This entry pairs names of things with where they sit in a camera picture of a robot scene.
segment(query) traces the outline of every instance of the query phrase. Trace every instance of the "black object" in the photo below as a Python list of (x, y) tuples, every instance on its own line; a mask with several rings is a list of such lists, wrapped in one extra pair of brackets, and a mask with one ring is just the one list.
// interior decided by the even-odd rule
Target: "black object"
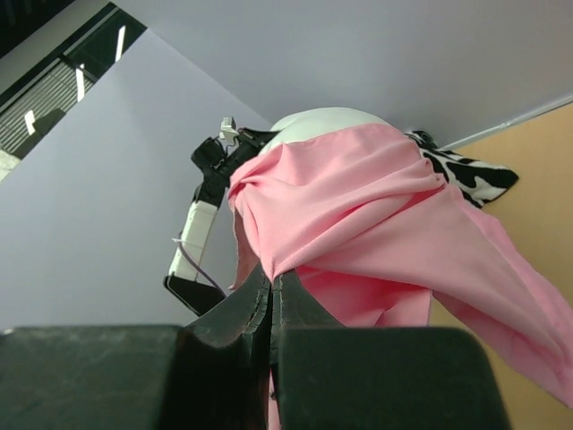
[(505, 166), (470, 159), (452, 150), (441, 150), (432, 136), (424, 131), (406, 133), (418, 145), (420, 154), (432, 163), (433, 171), (457, 186), (464, 199), (476, 208), (505, 194), (519, 176)]
[(226, 297), (218, 288), (175, 275), (166, 276), (163, 285), (197, 316), (207, 313)]
[(207, 138), (191, 156), (203, 174), (203, 182), (195, 190), (194, 200), (220, 207), (231, 176), (246, 161), (256, 157), (277, 133), (242, 128), (235, 137), (237, 149), (228, 155), (217, 138)]
[(467, 333), (342, 329), (293, 272), (261, 267), (186, 328), (17, 329), (0, 338), (0, 428), (508, 429)]
[[(71, 3), (72, 0), (63, 0), (63, 2), (64, 3), (65, 2)], [(61, 4), (60, 6), (61, 6), (60, 11), (65, 8), (65, 4)], [(72, 34), (72, 36), (67, 38), (62, 44), (60, 44), (56, 49), (54, 49), (52, 52), (50, 52), (47, 56), (42, 58), (42, 60), (39, 63), (34, 65), (34, 67), (32, 67), (18, 81), (16, 81), (12, 86), (10, 86), (10, 88), (8, 88), (6, 91), (4, 91), (2, 94), (0, 94), (0, 107), (4, 107), (4, 105), (6, 105), (6, 103), (9, 103), (10, 100), (12, 100), (14, 98), (14, 96), (18, 95), (18, 93), (20, 91), (22, 91), (37, 76), (39, 76), (41, 73), (46, 71), (46, 69), (52, 63), (54, 63), (54, 61), (56, 61), (61, 55), (63, 55), (64, 52), (68, 51), (74, 44), (76, 44), (78, 42), (78, 40), (83, 38), (88, 33), (88, 31), (90, 31), (95, 25), (97, 25), (106, 16), (108, 16), (109, 14), (111, 14), (115, 10), (117, 10), (117, 6), (115, 6), (114, 4), (108, 3), (99, 12), (97, 12), (94, 16), (92, 16), (89, 20), (87, 20), (77, 31), (75, 31)], [(33, 31), (38, 30), (39, 27), (41, 27), (41, 25), (43, 25), (44, 23), (46, 23), (48, 21), (49, 21), (49, 18), (46, 21), (44, 21), (43, 23), (41, 23), (38, 27), (36, 27)], [(8, 44), (12, 45), (12, 47), (9, 48), (9, 49), (12, 49), (13, 47), (16, 47), (18, 44), (20, 44), (23, 41), (23, 39), (18, 40), (17, 38), (14, 38), (13, 35), (11, 38), (5, 37), (4, 34), (2, 34), (2, 32), (6, 31), (8, 33), (11, 33), (12, 29), (10, 27), (2, 28), (2, 25), (0, 24), (0, 29), (1, 29), (0, 30), (0, 57), (1, 57), (1, 56), (3, 56), (3, 54), (2, 54), (3, 52), (8, 52), (8, 50), (6, 50), (6, 48), (1, 47), (2, 43), (7, 42)]]
[(287, 330), (280, 345), (283, 430), (509, 429), (487, 357), (464, 331)]
[(0, 58), (46, 24), (73, 0), (5, 1), (0, 5)]

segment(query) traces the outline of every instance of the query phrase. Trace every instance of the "window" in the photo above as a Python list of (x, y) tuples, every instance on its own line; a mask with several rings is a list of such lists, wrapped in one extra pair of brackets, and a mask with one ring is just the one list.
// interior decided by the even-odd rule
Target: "window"
[(23, 159), (145, 30), (113, 4), (86, 22), (0, 96), (0, 151)]

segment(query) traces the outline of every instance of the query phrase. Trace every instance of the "pink fabric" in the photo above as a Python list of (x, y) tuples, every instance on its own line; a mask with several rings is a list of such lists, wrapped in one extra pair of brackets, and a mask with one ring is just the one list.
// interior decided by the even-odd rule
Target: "pink fabric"
[(419, 326), (432, 294), (516, 370), (573, 406), (573, 311), (388, 125), (281, 145), (241, 166), (229, 203), (236, 285), (296, 269), (344, 325)]

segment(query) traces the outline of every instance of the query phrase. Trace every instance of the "ceiling light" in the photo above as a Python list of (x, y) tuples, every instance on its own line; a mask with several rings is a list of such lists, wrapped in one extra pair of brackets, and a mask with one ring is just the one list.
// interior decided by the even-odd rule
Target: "ceiling light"
[(86, 89), (83, 83), (83, 66), (84, 64), (80, 64), (80, 67), (75, 69), (75, 83), (78, 86), (78, 101), (81, 101), (86, 95)]
[(125, 26), (117, 32), (117, 46), (115, 47), (115, 62), (117, 63), (124, 53)]
[(32, 136), (36, 129), (34, 128), (34, 123), (36, 122), (36, 117), (34, 116), (34, 111), (29, 110), (24, 114), (24, 122), (26, 123), (26, 128), (28, 129), (28, 134)]

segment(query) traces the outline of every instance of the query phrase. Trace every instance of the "beige wall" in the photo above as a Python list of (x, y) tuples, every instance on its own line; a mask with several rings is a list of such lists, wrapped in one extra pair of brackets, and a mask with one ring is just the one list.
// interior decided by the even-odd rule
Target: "beige wall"
[[(459, 152), (520, 175), (517, 185), (485, 211), (501, 220), (519, 252), (573, 305), (573, 104)], [(461, 326), (437, 303), (432, 323)], [(487, 352), (514, 429), (573, 429), (573, 409)]]

